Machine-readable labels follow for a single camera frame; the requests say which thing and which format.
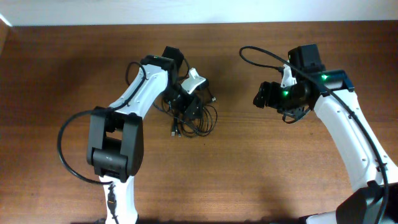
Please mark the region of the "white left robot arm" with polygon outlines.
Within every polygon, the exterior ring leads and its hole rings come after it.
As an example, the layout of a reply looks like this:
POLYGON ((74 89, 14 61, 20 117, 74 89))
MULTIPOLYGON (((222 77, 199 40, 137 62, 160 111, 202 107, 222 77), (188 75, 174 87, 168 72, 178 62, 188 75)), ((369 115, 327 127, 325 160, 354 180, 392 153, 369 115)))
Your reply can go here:
POLYGON ((90 114, 86 160, 104 188, 103 223, 136 223, 134 177, 144 156, 143 120, 158 96, 170 106, 177 122, 202 115, 202 102, 194 91, 206 82, 194 68, 183 80, 178 72, 186 61, 181 51, 167 46, 161 56, 147 55, 127 90, 108 108, 90 114))

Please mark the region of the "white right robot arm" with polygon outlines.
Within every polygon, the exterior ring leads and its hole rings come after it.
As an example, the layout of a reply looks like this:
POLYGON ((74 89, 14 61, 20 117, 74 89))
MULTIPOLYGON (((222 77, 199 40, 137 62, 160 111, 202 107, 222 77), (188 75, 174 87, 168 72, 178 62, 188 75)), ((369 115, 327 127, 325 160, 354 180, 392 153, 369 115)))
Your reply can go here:
POLYGON ((280 83, 263 82, 253 103, 277 110, 290 123, 310 111, 326 126, 346 167, 353 193, 332 212, 299 223, 397 223, 397 165, 361 111, 354 85, 343 70, 327 70, 315 44, 288 52, 280 83))

